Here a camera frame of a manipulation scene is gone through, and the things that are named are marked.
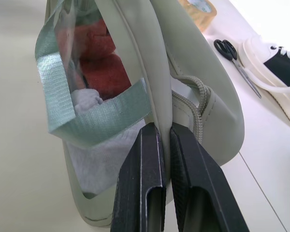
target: scissor blade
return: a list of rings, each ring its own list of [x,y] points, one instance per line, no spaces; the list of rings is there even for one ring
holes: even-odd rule
[[[251,81],[251,79],[249,78],[248,74],[245,72],[245,70],[243,69],[242,65],[235,59],[232,60],[233,64],[235,65],[235,67],[237,68],[237,70],[239,71],[239,73],[242,75],[242,77],[244,78],[244,80],[247,82],[247,84],[252,88],[252,90],[256,93],[256,95],[259,98],[262,98],[261,94],[259,93],[257,87],[255,86],[255,84]]]

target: white shoelace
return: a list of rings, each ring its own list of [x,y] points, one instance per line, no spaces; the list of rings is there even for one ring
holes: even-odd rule
[[[283,47],[280,47],[280,54],[285,55],[287,54],[288,58],[290,58],[290,51],[287,51]],[[245,69],[247,74],[249,75],[249,78],[259,87],[273,93],[290,93],[290,87],[275,87],[270,86],[263,81],[261,81],[259,78],[257,78],[249,69]]]

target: shoe sole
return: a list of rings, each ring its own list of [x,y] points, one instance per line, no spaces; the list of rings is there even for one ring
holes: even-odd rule
[[[264,83],[274,87],[288,87],[258,59],[253,51],[251,39],[239,45],[238,55],[242,64]],[[290,120],[290,93],[269,93],[276,99]]]

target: scissors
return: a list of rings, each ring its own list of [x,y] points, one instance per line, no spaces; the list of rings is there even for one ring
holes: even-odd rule
[[[242,75],[244,80],[247,82],[247,84],[252,88],[252,90],[256,93],[256,95],[261,98],[261,94],[259,93],[257,87],[255,84],[250,80],[248,74],[245,72],[243,66],[238,62],[237,60],[237,52],[234,46],[227,40],[221,41],[221,40],[215,40],[214,46],[217,49],[217,51],[222,54],[224,58],[226,58],[229,61],[232,61],[232,63],[235,65],[239,73]]]

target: bag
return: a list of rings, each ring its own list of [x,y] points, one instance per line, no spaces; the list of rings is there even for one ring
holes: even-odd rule
[[[97,146],[141,120],[153,121],[161,135],[166,178],[170,183],[173,121],[190,128],[219,165],[232,159],[243,142],[243,115],[229,77],[178,2],[162,2],[47,2],[47,19],[35,54],[45,93],[48,129],[63,140],[75,204],[84,221],[93,226],[110,225],[116,181],[93,198],[84,196],[69,144],[82,149]],[[82,54],[75,49],[78,40],[75,30],[78,26],[96,25],[101,19],[114,41],[131,86],[107,102],[79,114],[71,98],[74,91],[84,87],[79,81],[77,63],[82,60]],[[60,43],[58,31],[63,28],[66,29],[65,40]],[[185,36],[176,36],[176,32]]]

